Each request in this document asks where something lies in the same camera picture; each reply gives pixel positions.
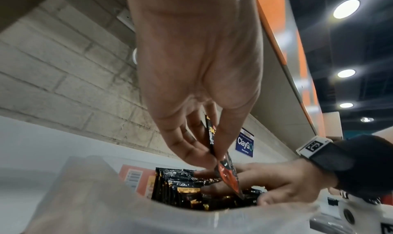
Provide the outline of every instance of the concrete block wall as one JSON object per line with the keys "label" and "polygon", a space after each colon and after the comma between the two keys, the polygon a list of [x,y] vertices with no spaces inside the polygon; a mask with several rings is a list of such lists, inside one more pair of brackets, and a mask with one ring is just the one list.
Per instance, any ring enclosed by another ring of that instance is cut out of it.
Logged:
{"label": "concrete block wall", "polygon": [[[125,7],[46,0],[1,32],[0,115],[177,158],[141,99]],[[251,115],[245,128],[276,160],[294,157]]]}

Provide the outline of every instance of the ceiling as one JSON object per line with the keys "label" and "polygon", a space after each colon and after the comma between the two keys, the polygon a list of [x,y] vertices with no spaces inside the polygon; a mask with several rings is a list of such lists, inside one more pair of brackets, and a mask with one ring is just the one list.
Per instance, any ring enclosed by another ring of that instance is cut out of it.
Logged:
{"label": "ceiling", "polygon": [[[344,1],[290,0],[321,109],[339,111],[344,131],[393,126],[393,0],[359,0],[354,14],[335,19]],[[338,78],[344,69],[356,74]]]}

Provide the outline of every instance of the black packet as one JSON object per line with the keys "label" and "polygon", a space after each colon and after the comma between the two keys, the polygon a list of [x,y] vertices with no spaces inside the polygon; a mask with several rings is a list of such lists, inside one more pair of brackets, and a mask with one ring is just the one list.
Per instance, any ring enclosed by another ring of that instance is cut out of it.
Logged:
{"label": "black packet", "polygon": [[[214,135],[216,132],[216,127],[212,125],[210,118],[205,115],[206,120],[206,128],[207,133],[209,135],[209,149],[210,153],[215,156],[214,153]],[[236,169],[232,163],[232,160],[228,154],[225,154],[224,159],[222,161],[217,162],[217,166],[215,167],[216,176],[221,178],[225,184],[227,184],[232,190],[236,193],[236,195],[244,199],[244,194],[239,186],[239,178],[237,177]]]}

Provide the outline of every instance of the black wristband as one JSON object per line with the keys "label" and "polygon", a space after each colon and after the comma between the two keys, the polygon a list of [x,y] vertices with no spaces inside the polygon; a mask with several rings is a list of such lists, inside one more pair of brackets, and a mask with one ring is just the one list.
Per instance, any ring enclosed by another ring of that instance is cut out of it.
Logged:
{"label": "black wristband", "polygon": [[381,137],[361,135],[329,143],[309,159],[334,172],[337,188],[354,196],[379,197],[393,190],[393,144]]}

